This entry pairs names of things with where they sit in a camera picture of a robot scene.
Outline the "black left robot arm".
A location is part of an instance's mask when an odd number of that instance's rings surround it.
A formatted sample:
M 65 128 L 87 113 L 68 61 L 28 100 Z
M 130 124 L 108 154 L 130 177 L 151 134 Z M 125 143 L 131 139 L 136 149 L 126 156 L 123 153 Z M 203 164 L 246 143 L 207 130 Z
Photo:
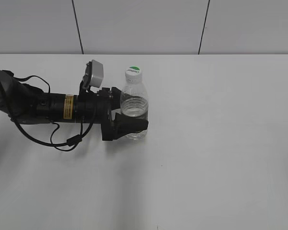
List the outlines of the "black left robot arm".
M 14 77 L 0 70 L 0 111 L 20 125 L 50 123 L 99 124 L 103 141 L 119 139 L 148 128 L 146 118 L 120 115 L 121 90 L 102 88 L 97 92 L 79 89 L 78 95 L 44 92 L 26 83 L 28 78 Z

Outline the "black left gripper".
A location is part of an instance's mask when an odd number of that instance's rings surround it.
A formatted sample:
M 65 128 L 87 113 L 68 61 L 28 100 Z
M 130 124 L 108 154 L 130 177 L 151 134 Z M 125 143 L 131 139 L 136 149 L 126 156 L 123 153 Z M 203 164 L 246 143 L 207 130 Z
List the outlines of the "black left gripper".
M 116 113 L 114 121 L 112 120 L 112 111 L 120 109 L 120 98 L 121 90 L 117 87 L 102 88 L 97 92 L 80 89 L 76 97 L 75 122 L 89 125 L 81 136 L 85 137 L 94 124 L 100 124 L 103 141 L 113 141 L 121 137 L 143 138 L 147 133 L 148 120 L 119 113 Z

